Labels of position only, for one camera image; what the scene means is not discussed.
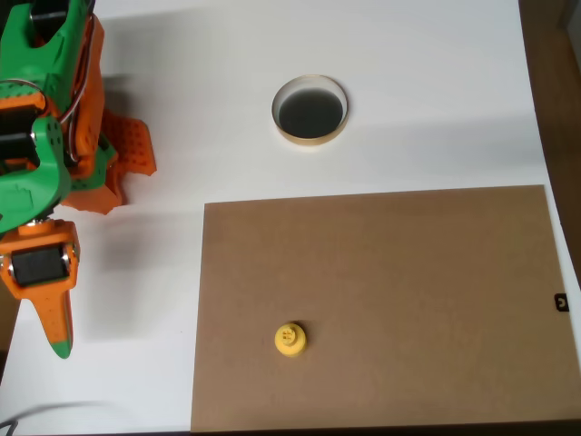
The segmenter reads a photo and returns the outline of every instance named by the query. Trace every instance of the wire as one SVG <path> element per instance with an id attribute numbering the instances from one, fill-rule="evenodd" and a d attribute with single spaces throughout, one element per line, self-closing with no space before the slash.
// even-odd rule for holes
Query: wire
<path id="1" fill-rule="evenodd" d="M 40 95 L 44 99 L 43 114 L 46 112 L 46 109 L 48 109 L 48 98 L 46 98 L 46 95 L 44 94 L 44 91 L 41 89 L 41 87 L 38 86 L 37 84 L 35 84 L 34 82 L 30 82 L 29 80 L 25 80 L 25 79 L 0 79 L 0 84 L 3 84 L 3 83 L 24 84 L 24 85 L 33 87 L 36 91 L 38 91 L 40 93 Z"/>
<path id="2" fill-rule="evenodd" d="M 81 97 L 83 96 L 84 90 L 87 87 L 87 82 L 89 78 L 89 65 L 91 64 L 91 52 L 93 51 L 94 29 L 95 29 L 94 15 L 91 15 L 91 36 L 90 36 L 91 39 L 89 40 L 89 48 L 87 50 L 87 58 L 85 61 L 83 85 L 81 86 L 81 89 L 74 95 L 73 102 L 71 103 L 69 108 L 63 114 L 61 114 L 61 116 L 58 117 L 58 122 L 60 124 L 64 123 L 69 118 L 69 116 L 71 116 L 71 114 L 74 112 L 74 109 L 76 109 L 76 106 L 81 101 Z"/>
<path id="3" fill-rule="evenodd" d="M 6 436 L 12 436 L 15 433 L 17 426 L 18 426 L 18 421 L 16 421 L 16 420 L 0 422 L 0 429 L 3 429 L 4 427 L 8 427 L 8 432 L 6 433 Z"/>
<path id="4" fill-rule="evenodd" d="M 73 118 L 71 118 L 71 123 L 69 123 L 69 157 L 74 163 L 79 162 L 79 157 L 74 149 L 75 137 L 76 137 L 76 123 L 78 121 L 79 114 L 77 111 L 73 112 Z"/>

